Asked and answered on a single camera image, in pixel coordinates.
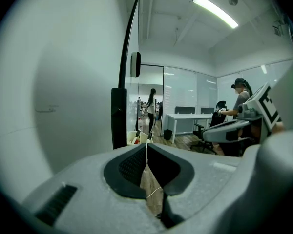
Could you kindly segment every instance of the cable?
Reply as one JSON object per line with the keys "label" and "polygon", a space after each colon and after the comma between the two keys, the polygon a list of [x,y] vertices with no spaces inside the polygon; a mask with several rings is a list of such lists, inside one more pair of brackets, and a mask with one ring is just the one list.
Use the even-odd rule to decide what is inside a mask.
{"label": "cable", "polygon": [[152,196],[152,194],[153,193],[155,193],[158,189],[160,189],[161,188],[161,186],[159,187],[159,188],[157,188],[154,192],[152,192],[149,196],[147,196],[146,198],[148,198],[148,197],[150,197],[150,196]]}

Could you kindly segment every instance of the floor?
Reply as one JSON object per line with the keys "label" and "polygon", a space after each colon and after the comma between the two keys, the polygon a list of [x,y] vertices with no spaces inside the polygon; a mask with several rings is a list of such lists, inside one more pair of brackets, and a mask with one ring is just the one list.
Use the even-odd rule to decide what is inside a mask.
{"label": "floor", "polygon": [[[142,132],[145,134],[148,134],[149,118],[141,117],[141,120],[143,122]],[[162,124],[161,121],[156,121],[155,127],[153,128],[154,137],[152,139],[154,143],[160,143],[160,144],[176,147],[176,148],[191,151],[191,152],[202,152],[202,149],[200,147],[194,147],[193,150],[190,149],[191,145],[194,145],[198,142],[198,137],[195,136],[194,134],[176,135],[174,144],[171,143],[171,140],[165,140],[163,136],[160,136],[161,124]],[[154,177],[152,171],[150,170],[148,166],[146,166],[142,174],[140,187],[145,189],[146,195],[149,196],[146,199],[146,202],[149,209],[153,212],[153,214],[157,215],[161,213],[162,202],[163,202],[163,189],[160,188],[159,183],[157,182],[156,178]]]}

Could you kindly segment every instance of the white desk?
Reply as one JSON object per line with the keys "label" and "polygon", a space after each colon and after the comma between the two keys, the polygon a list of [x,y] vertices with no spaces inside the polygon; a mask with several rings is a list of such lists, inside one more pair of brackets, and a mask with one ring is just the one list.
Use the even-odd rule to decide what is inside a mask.
{"label": "white desk", "polygon": [[175,135],[176,135],[176,127],[177,127],[177,120],[179,119],[206,119],[206,126],[209,126],[209,119],[211,119],[213,114],[168,114],[168,117],[174,121],[174,130],[172,131],[172,144],[175,142]]}

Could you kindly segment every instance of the fluorescent light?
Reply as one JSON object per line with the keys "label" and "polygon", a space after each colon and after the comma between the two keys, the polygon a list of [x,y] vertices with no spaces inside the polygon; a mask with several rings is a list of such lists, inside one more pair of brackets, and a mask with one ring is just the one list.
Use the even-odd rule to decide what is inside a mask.
{"label": "fluorescent light", "polygon": [[267,73],[266,66],[265,65],[261,65],[261,68],[262,68],[263,73],[266,74]]}
{"label": "fluorescent light", "polygon": [[212,84],[216,84],[216,82],[210,81],[210,80],[206,80],[206,82],[212,83]]}
{"label": "fluorescent light", "polygon": [[225,21],[232,29],[239,26],[235,20],[231,18],[226,12],[224,12],[221,8],[217,7],[215,4],[208,0],[193,0],[194,3],[197,5],[202,6],[203,8],[211,11],[216,16],[218,16],[220,19]]}

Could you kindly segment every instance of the t-shirt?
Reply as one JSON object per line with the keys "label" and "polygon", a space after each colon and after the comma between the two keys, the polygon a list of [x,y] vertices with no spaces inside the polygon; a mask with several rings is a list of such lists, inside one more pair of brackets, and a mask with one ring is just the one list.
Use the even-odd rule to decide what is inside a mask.
{"label": "t-shirt", "polygon": [[153,102],[147,108],[147,112],[149,114],[154,114],[155,113],[155,100],[154,100],[154,97],[153,97]]}
{"label": "t-shirt", "polygon": [[248,91],[244,90],[243,92],[239,93],[238,99],[236,100],[236,103],[233,107],[233,110],[239,109],[239,105],[243,104],[250,98],[250,94]]}

